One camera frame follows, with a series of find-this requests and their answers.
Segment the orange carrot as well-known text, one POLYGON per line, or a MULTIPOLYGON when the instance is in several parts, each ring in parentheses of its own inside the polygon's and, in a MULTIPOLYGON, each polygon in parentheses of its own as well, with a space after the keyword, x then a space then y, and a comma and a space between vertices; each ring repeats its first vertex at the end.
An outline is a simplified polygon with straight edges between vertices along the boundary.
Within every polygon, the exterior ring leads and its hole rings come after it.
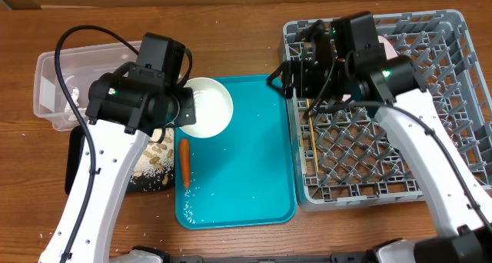
POLYGON ((190 187, 191 182, 191 164, 190 164, 190 144, 187 138, 180 140, 178 145, 178 155, 181 166, 181 175, 184 188, 190 187))

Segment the clear plastic bin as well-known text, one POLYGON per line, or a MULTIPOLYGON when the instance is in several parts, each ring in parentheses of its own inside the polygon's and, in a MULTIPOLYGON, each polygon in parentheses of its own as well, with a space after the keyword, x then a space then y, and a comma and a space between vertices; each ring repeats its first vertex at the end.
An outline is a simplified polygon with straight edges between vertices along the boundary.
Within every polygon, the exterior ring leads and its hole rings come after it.
MULTIPOLYGON (((61 73, 80 112, 84 114, 88 106, 88 89, 92 82, 136 59, 137 55, 122 43, 61 50, 61 73)), ((55 53, 44 52, 39 55, 35 69, 33 112, 51 122, 54 130, 70 131, 78 121, 66 105, 67 99, 55 73, 55 53)))

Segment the wooden chopstick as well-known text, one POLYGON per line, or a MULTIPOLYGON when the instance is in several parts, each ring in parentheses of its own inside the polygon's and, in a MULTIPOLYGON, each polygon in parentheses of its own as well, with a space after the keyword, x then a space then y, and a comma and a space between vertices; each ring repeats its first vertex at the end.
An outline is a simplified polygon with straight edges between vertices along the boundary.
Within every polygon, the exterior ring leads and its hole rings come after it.
POLYGON ((311 147, 312 147, 313 158, 314 158, 314 170, 315 170, 316 174, 318 174, 319 167, 318 167, 318 162, 317 162, 317 147, 316 147, 316 142, 315 142, 315 137, 314 137, 314 123, 313 123, 313 119, 311 116, 311 110, 312 109, 310 109, 311 102, 310 102, 309 98, 306 98, 306 106, 307 106, 307 111, 306 111, 307 121, 308 121, 309 129, 310 129, 311 147))

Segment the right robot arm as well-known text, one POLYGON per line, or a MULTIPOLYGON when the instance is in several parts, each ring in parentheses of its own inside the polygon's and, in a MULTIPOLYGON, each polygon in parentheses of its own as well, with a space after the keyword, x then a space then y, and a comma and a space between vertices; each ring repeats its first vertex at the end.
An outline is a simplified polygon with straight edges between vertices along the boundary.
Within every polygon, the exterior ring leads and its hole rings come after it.
POLYGON ((437 235, 395 239, 367 250, 365 262, 489 262, 491 198, 471 174, 437 117, 416 63, 390 50, 370 12, 316 21, 297 33, 312 59, 282 62, 268 77, 284 98, 332 100, 332 111, 366 107, 403 155, 437 235))

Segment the crumpled tissue in bin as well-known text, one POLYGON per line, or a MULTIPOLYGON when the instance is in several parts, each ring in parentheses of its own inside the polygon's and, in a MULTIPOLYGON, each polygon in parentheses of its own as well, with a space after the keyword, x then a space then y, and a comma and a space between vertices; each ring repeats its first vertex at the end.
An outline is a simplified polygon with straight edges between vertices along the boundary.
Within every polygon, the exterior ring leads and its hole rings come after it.
MULTIPOLYGON (((81 114, 81 116, 84 119, 86 119, 87 118, 87 116, 85 115, 86 108, 83 108, 83 107, 80 106, 80 104, 78 102, 79 96, 80 96, 79 89, 77 87, 73 88, 72 89, 72 92, 71 92, 71 99, 73 100, 73 102, 77 106, 77 108, 78 108, 79 113, 81 114)), ((76 118, 75 114, 73 113, 73 110, 72 110, 72 108, 71 108, 71 106, 70 106, 70 104, 68 102, 66 102, 64 113, 68 113, 68 120, 69 121, 71 121, 71 122, 77 121, 77 118, 76 118)))

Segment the large white plate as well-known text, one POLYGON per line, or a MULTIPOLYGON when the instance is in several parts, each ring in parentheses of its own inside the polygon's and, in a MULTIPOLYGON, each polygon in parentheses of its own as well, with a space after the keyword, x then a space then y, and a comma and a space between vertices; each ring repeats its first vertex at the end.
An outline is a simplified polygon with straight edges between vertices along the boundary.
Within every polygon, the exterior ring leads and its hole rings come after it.
MULTIPOLYGON (((397 57, 396 51, 394 50, 393 46, 386 38, 384 38, 383 36, 378 36, 378 41, 384 45, 386 59, 392 59, 397 57)), ((354 98, 353 95, 344 94, 341 100, 343 102, 351 102, 353 98, 354 98)))

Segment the rice and peanuts pile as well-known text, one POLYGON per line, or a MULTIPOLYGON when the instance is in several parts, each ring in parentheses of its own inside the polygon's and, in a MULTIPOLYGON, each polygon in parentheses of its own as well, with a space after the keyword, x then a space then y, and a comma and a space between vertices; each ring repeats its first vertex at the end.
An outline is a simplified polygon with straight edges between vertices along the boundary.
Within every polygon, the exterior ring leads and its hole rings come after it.
POLYGON ((127 193, 166 191, 175 186, 175 130, 155 129, 135 166, 127 193))

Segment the small white bowl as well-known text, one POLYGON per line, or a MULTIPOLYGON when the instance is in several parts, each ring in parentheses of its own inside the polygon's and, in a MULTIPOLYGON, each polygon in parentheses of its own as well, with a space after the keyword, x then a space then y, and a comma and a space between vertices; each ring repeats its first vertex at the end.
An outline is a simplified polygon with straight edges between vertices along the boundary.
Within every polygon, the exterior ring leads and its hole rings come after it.
POLYGON ((234 112, 229 91, 220 82, 205 77, 193 78, 184 86, 193 90, 196 122, 181 130, 195 138, 211 138, 224 131, 234 112))

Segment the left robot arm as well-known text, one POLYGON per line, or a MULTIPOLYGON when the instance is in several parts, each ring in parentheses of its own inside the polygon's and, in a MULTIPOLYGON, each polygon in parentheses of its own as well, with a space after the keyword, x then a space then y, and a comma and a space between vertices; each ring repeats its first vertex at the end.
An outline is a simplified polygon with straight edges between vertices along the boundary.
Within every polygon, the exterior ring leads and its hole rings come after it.
POLYGON ((131 173, 155 129, 196 122, 193 91, 180 73, 191 51, 172 38, 146 33, 137 59, 103 74, 88 91, 80 113, 65 84, 61 49, 55 47, 55 73, 85 135, 75 180, 61 219, 41 262, 107 262, 111 238, 131 173))

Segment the black tray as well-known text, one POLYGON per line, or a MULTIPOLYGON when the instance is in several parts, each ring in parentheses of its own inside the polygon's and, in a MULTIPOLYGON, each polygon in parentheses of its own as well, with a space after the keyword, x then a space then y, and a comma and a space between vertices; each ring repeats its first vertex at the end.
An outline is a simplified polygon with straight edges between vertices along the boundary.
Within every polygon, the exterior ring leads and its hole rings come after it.
MULTIPOLYGON (((175 185, 175 130, 165 129, 162 142, 161 129, 156 129, 147 148, 138 159, 131 174, 126 193, 165 191, 175 185)), ((68 195, 75 180, 82 154, 84 135, 79 126, 72 129, 69 138, 68 160, 65 175, 65 193, 68 195)))

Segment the teal plastic tray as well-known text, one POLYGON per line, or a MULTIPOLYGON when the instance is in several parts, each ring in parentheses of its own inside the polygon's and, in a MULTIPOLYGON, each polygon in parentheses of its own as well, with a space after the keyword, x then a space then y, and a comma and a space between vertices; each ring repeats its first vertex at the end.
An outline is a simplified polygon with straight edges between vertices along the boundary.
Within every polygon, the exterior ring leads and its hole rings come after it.
POLYGON ((187 229, 281 224, 297 209, 286 101, 266 75, 219 78, 234 103, 212 138, 190 137, 191 179, 175 171, 175 215, 187 229))

